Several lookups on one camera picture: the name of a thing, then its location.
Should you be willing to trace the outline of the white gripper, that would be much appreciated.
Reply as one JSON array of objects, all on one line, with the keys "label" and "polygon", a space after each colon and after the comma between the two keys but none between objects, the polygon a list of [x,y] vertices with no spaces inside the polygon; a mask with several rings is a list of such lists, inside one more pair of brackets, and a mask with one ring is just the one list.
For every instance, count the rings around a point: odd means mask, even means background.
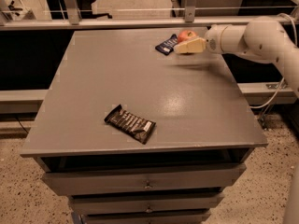
[{"label": "white gripper", "polygon": [[207,48],[211,53],[224,54],[221,41],[227,28],[227,25],[213,24],[205,33],[205,39],[197,36],[182,41],[174,46],[174,52],[176,54],[201,53]]}]

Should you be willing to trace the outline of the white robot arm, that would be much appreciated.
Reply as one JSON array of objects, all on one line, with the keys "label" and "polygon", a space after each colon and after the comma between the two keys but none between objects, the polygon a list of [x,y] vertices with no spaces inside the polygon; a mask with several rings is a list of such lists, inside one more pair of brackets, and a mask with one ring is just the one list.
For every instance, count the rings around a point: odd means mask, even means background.
[{"label": "white robot arm", "polygon": [[[273,18],[255,18],[246,25],[216,24],[183,45],[272,63],[298,90],[297,42]],[[265,134],[269,146],[252,153],[248,171],[225,191],[226,199],[205,224],[298,224],[298,134],[283,113],[270,116]]]}]

